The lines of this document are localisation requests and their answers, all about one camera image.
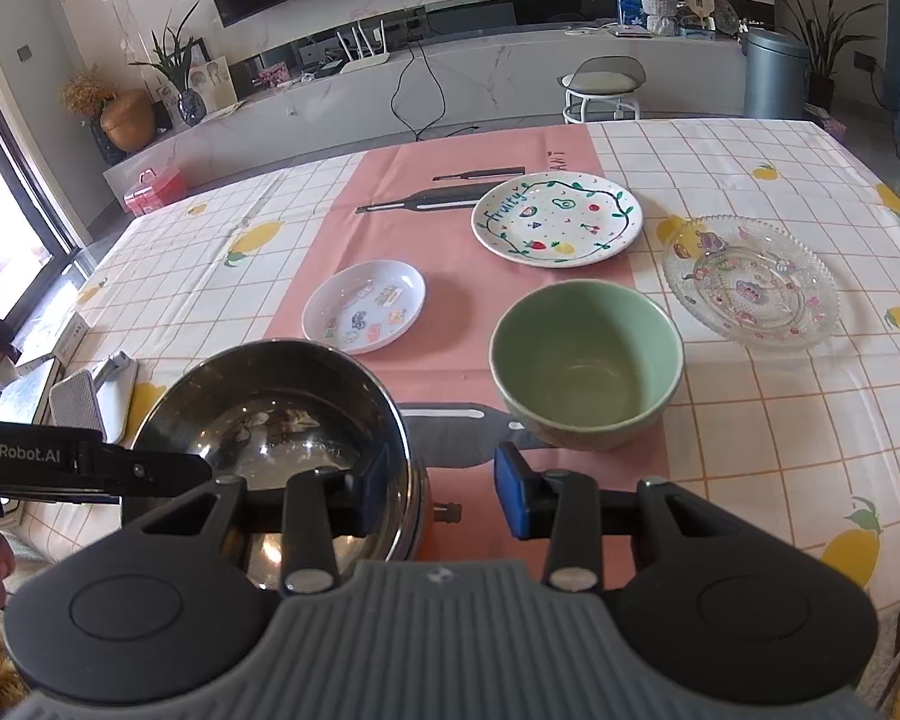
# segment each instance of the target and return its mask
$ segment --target gray trash can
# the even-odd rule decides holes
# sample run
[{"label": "gray trash can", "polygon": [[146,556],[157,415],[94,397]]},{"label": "gray trash can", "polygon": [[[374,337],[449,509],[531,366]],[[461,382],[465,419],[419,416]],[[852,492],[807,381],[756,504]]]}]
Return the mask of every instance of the gray trash can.
[{"label": "gray trash can", "polygon": [[741,36],[746,55],[744,116],[803,119],[810,52],[790,35],[751,29]]}]

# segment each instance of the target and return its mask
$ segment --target wall socket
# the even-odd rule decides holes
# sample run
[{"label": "wall socket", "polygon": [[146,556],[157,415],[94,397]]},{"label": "wall socket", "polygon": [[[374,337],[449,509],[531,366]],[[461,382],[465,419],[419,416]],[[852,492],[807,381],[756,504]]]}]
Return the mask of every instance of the wall socket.
[{"label": "wall socket", "polygon": [[853,66],[857,70],[872,74],[876,69],[876,58],[864,52],[853,52]]}]

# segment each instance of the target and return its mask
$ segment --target metal bowl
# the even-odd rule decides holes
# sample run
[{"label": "metal bowl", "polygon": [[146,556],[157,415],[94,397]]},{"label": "metal bowl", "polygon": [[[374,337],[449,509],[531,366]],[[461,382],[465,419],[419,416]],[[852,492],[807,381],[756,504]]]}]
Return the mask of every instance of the metal bowl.
[{"label": "metal bowl", "polygon": [[[273,340],[223,351],[168,389],[140,426],[134,449],[191,452],[215,475],[237,473],[251,490],[283,488],[293,474],[353,466],[383,442],[396,469],[376,533],[340,536],[341,573],[359,557],[413,557],[426,511],[423,463],[410,456],[400,413],[383,386],[346,354],[312,341]],[[125,500],[125,519],[164,499]],[[276,587],[279,535],[255,536],[247,575]]]}]

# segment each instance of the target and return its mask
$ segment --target checkered tablecloth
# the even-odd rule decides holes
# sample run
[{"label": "checkered tablecloth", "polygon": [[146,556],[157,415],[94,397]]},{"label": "checkered tablecloth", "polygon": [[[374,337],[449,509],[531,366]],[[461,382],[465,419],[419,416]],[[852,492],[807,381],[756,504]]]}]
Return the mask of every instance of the checkered tablecloth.
[{"label": "checkered tablecloth", "polygon": [[[685,341],[686,375],[663,421],[671,478],[802,550],[828,550],[879,608],[895,603],[900,202],[810,122],[587,127],[605,175],[636,194],[646,218],[620,256]],[[138,388],[153,398],[206,357],[264,337],[362,157],[279,170],[135,220],[77,299],[93,331],[74,364],[123,349],[141,361]],[[656,230],[672,215],[710,214],[768,220],[816,251],[841,291],[836,335],[809,352],[769,356],[687,314],[662,277]],[[275,221],[259,247],[235,248]],[[22,529],[59,559],[117,523],[113,507],[31,504]]]}]

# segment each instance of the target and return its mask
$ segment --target stool cushion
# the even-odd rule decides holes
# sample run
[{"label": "stool cushion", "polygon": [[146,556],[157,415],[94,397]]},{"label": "stool cushion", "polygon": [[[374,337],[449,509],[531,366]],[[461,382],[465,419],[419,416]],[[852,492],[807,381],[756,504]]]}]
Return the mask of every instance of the stool cushion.
[{"label": "stool cushion", "polygon": [[640,86],[630,76],[609,71],[571,73],[560,79],[560,85],[583,95],[626,95]]}]

